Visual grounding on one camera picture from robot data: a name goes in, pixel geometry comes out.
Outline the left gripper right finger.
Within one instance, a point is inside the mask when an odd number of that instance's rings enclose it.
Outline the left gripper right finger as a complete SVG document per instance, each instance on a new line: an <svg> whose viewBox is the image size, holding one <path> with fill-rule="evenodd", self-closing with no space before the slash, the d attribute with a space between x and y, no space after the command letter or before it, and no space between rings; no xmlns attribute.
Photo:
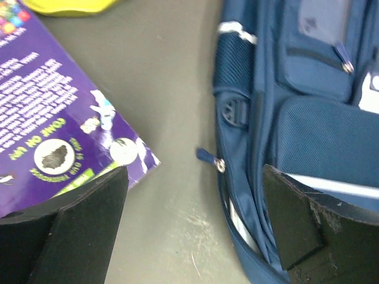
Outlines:
<svg viewBox="0 0 379 284"><path fill-rule="evenodd" d="M291 283L378 283L378 213L266 164L265 200Z"/></svg>

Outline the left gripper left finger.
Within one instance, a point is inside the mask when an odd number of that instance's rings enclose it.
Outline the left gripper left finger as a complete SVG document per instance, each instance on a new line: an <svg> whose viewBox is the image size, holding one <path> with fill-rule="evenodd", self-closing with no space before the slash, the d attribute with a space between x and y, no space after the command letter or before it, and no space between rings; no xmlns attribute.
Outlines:
<svg viewBox="0 0 379 284"><path fill-rule="evenodd" d="M104 283L129 179L124 166L1 218L1 283Z"/></svg>

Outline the navy blue student backpack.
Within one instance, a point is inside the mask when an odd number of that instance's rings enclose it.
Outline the navy blue student backpack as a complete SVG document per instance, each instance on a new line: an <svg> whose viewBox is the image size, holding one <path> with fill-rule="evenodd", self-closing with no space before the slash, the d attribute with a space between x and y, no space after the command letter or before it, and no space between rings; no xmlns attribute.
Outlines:
<svg viewBox="0 0 379 284"><path fill-rule="evenodd" d="M251 283L291 283L263 167L378 213L378 2L224 1L215 154L232 243Z"/></svg>

